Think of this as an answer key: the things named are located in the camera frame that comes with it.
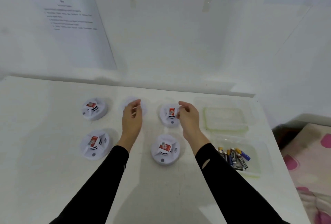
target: white smoke detector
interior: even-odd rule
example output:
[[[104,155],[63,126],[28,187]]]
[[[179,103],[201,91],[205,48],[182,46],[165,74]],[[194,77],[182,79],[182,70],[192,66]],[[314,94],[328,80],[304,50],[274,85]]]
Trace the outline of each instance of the white smoke detector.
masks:
[[[151,146],[151,154],[156,163],[163,166],[171,165],[179,157],[179,142],[171,135],[160,135]]]
[[[179,119],[176,117],[178,113],[178,104],[165,104],[160,109],[160,118],[166,127],[177,127]]]
[[[123,114],[123,111],[124,111],[124,109],[126,108],[126,106],[127,106],[129,103],[131,103],[131,102],[133,102],[133,101],[135,101],[135,100],[137,100],[137,99],[140,99],[140,98],[139,98],[139,97],[134,97],[134,96],[129,96],[129,97],[127,97],[127,98],[121,103],[121,105],[119,106],[119,111],[120,111],[120,113]],[[142,115],[145,116],[145,114],[147,113],[147,106],[146,106],[146,104],[145,104],[145,102],[144,102],[143,100],[140,101],[140,106],[141,106],[141,110],[142,110]]]
[[[82,114],[87,120],[98,120],[105,116],[108,111],[108,105],[101,98],[92,98],[87,100],[82,107]]]
[[[98,160],[107,155],[113,147],[112,139],[103,130],[93,130],[81,141],[80,149],[89,160]]]

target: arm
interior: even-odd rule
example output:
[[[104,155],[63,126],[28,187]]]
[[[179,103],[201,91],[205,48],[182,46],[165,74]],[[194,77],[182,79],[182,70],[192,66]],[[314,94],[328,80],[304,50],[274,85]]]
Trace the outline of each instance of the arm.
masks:
[[[217,152],[199,129],[199,113],[186,102],[180,101],[179,120],[184,138],[190,144],[207,185],[228,224],[242,221],[254,223],[286,223],[272,206]]]
[[[136,100],[123,111],[123,132],[118,143],[51,224],[106,222],[141,125],[140,100]],[[102,192],[98,191],[100,184],[106,185]]]

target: hand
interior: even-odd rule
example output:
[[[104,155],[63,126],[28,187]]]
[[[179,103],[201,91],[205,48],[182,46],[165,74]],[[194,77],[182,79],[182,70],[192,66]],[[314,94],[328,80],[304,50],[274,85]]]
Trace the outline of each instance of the hand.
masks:
[[[177,118],[183,128],[184,138],[190,144],[194,155],[196,155],[202,146],[210,142],[199,128],[199,112],[194,105],[183,101],[179,101],[178,104],[181,106]]]
[[[140,101],[138,99],[129,103],[123,111],[122,136],[117,145],[124,147],[128,152],[135,143],[143,123]]]

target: table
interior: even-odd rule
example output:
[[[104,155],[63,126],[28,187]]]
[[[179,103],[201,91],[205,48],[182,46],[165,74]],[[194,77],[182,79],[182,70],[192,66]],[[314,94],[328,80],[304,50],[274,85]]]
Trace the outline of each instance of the table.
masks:
[[[117,142],[122,132],[118,108],[131,95],[143,98],[148,112],[107,223],[225,223],[181,127],[165,128],[158,119],[163,103],[223,96],[11,76],[0,82],[1,223],[44,224],[54,219],[103,160],[83,158],[78,147],[81,139],[92,130],[105,129]],[[105,98],[110,107],[97,121],[87,121],[80,112],[91,97]],[[246,136],[263,137],[274,166],[272,176],[248,178],[248,182],[284,220],[308,224],[261,106],[254,98],[240,99],[252,103],[259,115]],[[176,163],[162,167],[152,159],[150,146],[158,135],[167,133],[178,138],[182,150]],[[106,186],[100,181],[91,193],[102,193]],[[82,214],[98,214],[98,204],[102,202],[91,202]]]

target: pile of batteries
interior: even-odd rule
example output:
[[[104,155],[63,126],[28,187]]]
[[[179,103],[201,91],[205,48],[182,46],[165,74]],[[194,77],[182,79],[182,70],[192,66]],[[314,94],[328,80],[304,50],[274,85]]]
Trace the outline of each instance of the pile of batteries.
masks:
[[[218,152],[235,170],[245,171],[248,169],[244,159],[248,161],[250,160],[250,156],[248,156],[242,150],[238,148],[231,148],[229,150],[223,151],[222,147],[218,147]]]

